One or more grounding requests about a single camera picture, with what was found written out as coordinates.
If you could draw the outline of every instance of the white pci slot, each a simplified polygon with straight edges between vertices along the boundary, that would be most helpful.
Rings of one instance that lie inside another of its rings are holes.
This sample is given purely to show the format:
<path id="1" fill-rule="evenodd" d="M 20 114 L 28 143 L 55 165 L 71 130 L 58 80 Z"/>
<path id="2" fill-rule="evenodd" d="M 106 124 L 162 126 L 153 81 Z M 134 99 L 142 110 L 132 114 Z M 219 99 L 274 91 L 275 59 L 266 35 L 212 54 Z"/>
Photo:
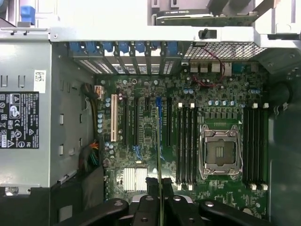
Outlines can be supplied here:
<path id="1" fill-rule="evenodd" d="M 118 129 L 118 95 L 111 96 L 111 142 L 117 141 Z"/>

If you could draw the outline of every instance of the barcode sticker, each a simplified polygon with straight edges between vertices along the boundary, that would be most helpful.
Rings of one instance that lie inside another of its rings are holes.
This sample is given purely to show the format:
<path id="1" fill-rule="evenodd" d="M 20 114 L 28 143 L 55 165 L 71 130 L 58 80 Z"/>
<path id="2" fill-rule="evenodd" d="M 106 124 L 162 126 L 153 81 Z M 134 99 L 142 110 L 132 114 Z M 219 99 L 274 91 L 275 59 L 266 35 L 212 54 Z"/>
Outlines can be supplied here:
<path id="1" fill-rule="evenodd" d="M 46 70 L 34 70 L 33 91 L 46 92 Z"/>

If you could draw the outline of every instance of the power supply label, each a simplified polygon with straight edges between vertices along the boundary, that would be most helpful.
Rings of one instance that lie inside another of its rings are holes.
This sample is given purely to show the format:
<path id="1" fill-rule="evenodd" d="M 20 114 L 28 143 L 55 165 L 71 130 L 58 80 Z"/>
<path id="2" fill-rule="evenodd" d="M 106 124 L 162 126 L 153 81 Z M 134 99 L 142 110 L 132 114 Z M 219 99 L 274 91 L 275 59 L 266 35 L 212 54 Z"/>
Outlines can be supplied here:
<path id="1" fill-rule="evenodd" d="M 39 148 L 39 92 L 0 92 L 3 148 Z"/>

